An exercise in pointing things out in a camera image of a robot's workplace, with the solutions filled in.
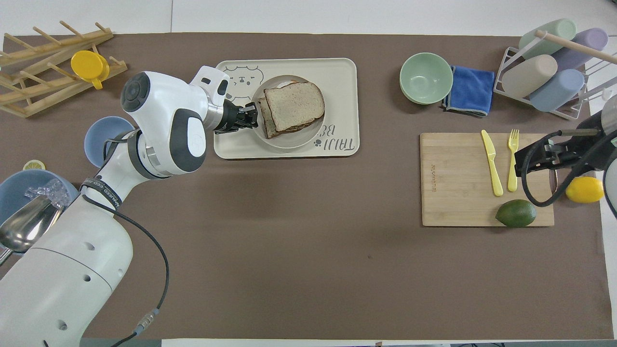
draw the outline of blue bowl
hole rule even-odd
[[[83,140],[83,150],[86,157],[96,167],[103,166],[103,146],[105,140],[115,138],[121,133],[134,130],[135,127],[126,119],[116,115],[97,120],[86,132]]]
[[[14,173],[4,180],[0,184],[0,225],[31,201],[24,195],[29,187],[44,186],[54,178],[62,182],[71,201],[77,198],[79,192],[69,181],[47,170],[28,169]]]

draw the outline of cup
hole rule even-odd
[[[608,44],[608,34],[600,28],[591,28],[576,34],[572,42],[601,51]],[[566,47],[553,53],[552,56],[557,61],[557,71],[578,69],[592,58],[588,54]]]
[[[518,42],[518,49],[522,49],[523,47],[527,46],[534,38],[536,38],[536,30],[546,31],[547,33],[551,33],[555,36],[559,36],[560,38],[564,38],[569,41],[573,39],[576,35],[576,24],[571,19],[562,18],[541,25],[521,37]],[[532,49],[525,52],[523,54],[523,58],[529,59],[535,56],[539,56],[541,54],[553,54],[557,52],[560,48],[562,48],[562,46],[560,46],[559,44],[547,40],[542,40]]]
[[[71,68],[84,81],[102,89],[101,81],[109,76],[109,64],[100,54],[91,51],[78,51],[71,58]]]
[[[503,91],[515,98],[524,98],[557,72],[557,61],[548,54],[542,54],[526,60],[502,76]]]
[[[543,112],[552,112],[572,99],[585,84],[583,74],[574,69],[557,72],[547,83],[529,95],[531,104]]]

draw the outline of yellow cup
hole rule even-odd
[[[102,89],[101,81],[109,76],[109,64],[105,58],[91,51],[73,54],[71,68],[82,80],[92,83],[96,89]]]

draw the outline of blue towel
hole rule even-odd
[[[491,109],[495,73],[454,65],[451,68],[454,80],[443,102],[445,110],[485,117]]]

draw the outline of wooden cutting board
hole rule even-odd
[[[495,214],[513,199],[525,199],[521,179],[518,189],[508,191],[510,150],[507,133],[489,133],[497,156],[495,166],[503,186],[496,197],[491,186],[489,163],[477,133],[422,133],[420,160],[422,174],[422,223],[427,227],[503,227]],[[519,149],[544,134],[521,134]],[[539,201],[551,195],[549,171],[528,175],[529,190]],[[537,217],[530,227],[555,225],[553,206],[536,207]]]

